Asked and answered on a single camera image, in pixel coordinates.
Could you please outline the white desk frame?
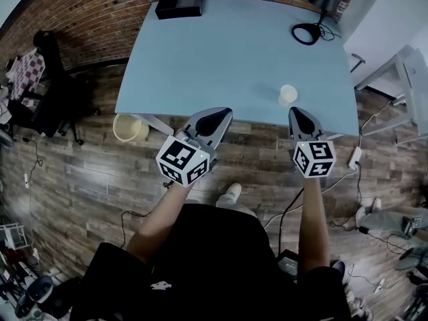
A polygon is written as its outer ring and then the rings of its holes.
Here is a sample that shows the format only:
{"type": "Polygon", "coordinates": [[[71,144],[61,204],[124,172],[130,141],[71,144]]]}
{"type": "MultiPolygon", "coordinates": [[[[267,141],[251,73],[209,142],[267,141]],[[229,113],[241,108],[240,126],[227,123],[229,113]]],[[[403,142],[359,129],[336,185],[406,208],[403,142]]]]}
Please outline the white desk frame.
{"type": "Polygon", "coordinates": [[[398,84],[402,91],[402,96],[393,100],[392,104],[405,103],[406,112],[374,126],[363,125],[360,134],[368,136],[410,122],[417,127],[417,135],[410,138],[398,138],[396,139],[397,144],[428,138],[428,65],[419,49],[406,45],[389,61],[357,84],[355,89],[361,90],[367,87],[391,68],[398,73],[398,84]]]}

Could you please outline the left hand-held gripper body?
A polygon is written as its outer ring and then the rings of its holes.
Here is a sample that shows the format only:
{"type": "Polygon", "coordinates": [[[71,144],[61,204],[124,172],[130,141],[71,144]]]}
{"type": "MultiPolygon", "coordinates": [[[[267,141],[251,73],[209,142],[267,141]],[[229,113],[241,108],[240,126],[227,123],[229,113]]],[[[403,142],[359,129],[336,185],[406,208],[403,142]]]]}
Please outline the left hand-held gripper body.
{"type": "Polygon", "coordinates": [[[156,156],[160,173],[173,183],[189,187],[212,170],[220,140],[180,130],[168,136],[156,156]]]}

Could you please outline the person's right forearm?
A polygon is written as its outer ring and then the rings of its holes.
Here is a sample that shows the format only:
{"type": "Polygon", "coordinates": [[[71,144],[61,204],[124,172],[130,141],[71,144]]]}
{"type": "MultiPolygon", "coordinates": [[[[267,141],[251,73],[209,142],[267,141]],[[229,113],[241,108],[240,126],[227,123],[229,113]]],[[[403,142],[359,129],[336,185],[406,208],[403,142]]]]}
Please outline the person's right forearm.
{"type": "Polygon", "coordinates": [[[298,275],[330,265],[328,226],[320,180],[304,179],[304,197],[298,243],[298,275]]]}

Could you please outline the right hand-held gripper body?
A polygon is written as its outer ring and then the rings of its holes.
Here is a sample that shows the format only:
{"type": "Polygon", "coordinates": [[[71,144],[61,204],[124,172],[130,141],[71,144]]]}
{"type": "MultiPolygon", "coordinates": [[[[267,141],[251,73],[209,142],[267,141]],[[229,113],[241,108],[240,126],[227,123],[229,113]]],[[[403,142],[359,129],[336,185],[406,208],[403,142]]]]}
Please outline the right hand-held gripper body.
{"type": "Polygon", "coordinates": [[[327,177],[336,163],[333,142],[299,141],[294,149],[293,162],[306,179],[327,177]]]}

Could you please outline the person's grey trousers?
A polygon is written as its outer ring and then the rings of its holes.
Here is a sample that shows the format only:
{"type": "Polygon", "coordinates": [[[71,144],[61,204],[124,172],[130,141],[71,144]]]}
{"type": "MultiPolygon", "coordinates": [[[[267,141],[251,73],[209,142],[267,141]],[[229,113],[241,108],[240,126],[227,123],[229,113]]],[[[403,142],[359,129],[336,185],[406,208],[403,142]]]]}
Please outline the person's grey trousers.
{"type": "Polygon", "coordinates": [[[220,196],[220,198],[216,202],[216,207],[229,209],[232,211],[238,211],[256,217],[256,214],[252,210],[242,205],[241,203],[238,203],[237,198],[230,194],[224,194],[220,196]]]}

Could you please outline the purple checkered tablecloth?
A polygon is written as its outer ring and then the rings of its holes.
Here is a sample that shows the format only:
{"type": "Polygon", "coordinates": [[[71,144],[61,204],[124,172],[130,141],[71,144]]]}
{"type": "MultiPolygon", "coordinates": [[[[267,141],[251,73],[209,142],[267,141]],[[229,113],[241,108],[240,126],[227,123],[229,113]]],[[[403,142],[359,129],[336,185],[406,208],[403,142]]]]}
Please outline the purple checkered tablecloth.
{"type": "Polygon", "coordinates": [[[11,69],[6,73],[11,83],[10,99],[20,99],[26,88],[30,92],[35,92],[44,71],[45,61],[37,49],[24,56],[17,56],[11,69]]]}

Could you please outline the black office chair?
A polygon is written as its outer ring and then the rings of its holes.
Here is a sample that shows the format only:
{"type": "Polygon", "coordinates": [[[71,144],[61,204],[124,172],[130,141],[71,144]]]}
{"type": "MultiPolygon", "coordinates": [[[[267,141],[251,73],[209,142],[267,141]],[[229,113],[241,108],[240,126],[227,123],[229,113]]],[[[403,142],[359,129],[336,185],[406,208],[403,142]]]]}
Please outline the black office chair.
{"type": "Polygon", "coordinates": [[[65,71],[54,32],[38,31],[33,37],[33,44],[43,56],[50,84],[42,95],[26,88],[22,97],[9,102],[11,119],[7,121],[8,133],[13,136],[13,128],[18,126],[51,138],[57,132],[64,136],[64,128],[69,126],[75,141],[82,145],[84,141],[78,138],[76,122],[100,114],[92,103],[91,89],[85,80],[73,78],[65,71]]]}

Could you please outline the person's black shirt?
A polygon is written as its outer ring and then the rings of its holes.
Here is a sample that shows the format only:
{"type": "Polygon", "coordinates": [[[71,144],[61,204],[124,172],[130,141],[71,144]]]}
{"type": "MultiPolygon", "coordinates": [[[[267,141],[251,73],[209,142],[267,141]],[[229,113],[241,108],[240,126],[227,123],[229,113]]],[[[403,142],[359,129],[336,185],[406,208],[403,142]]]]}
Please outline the person's black shirt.
{"type": "Polygon", "coordinates": [[[154,259],[99,245],[70,321],[351,321],[338,270],[292,280],[245,213],[185,205],[154,259]]]}

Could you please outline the black box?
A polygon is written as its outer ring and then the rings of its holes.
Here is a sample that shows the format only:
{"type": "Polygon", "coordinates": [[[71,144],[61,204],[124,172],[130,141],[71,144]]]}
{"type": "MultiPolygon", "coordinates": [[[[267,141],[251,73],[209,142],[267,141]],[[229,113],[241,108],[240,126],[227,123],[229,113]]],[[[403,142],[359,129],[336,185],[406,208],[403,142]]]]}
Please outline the black box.
{"type": "Polygon", "coordinates": [[[155,13],[159,19],[202,16],[203,0],[159,0],[155,13]]]}

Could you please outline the cream round waste bin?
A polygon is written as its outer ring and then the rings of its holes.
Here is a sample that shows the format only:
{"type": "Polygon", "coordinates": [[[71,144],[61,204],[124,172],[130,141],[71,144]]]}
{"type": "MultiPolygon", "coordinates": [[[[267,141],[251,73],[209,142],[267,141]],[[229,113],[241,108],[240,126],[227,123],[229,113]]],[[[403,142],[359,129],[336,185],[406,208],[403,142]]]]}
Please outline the cream round waste bin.
{"type": "Polygon", "coordinates": [[[112,129],[115,137],[122,142],[144,140],[149,134],[149,126],[130,114],[117,114],[112,129]]]}

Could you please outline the person's left forearm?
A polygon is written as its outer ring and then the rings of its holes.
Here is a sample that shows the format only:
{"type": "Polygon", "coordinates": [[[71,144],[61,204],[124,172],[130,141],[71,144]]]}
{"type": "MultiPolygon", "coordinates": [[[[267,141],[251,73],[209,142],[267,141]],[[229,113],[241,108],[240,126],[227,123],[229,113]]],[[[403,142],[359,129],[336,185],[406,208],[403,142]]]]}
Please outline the person's left forearm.
{"type": "Polygon", "coordinates": [[[166,241],[192,188],[193,184],[183,187],[173,183],[131,237],[127,252],[149,263],[166,241]]]}

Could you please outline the white paper cup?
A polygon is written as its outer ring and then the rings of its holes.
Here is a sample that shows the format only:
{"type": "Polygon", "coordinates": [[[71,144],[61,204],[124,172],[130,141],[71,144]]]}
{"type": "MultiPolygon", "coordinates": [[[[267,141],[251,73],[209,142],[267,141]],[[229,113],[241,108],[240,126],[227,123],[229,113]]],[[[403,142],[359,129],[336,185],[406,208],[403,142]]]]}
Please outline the white paper cup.
{"type": "Polygon", "coordinates": [[[291,85],[283,85],[280,89],[280,95],[278,96],[278,102],[281,106],[288,106],[295,102],[298,98],[298,92],[295,87],[291,85]]]}

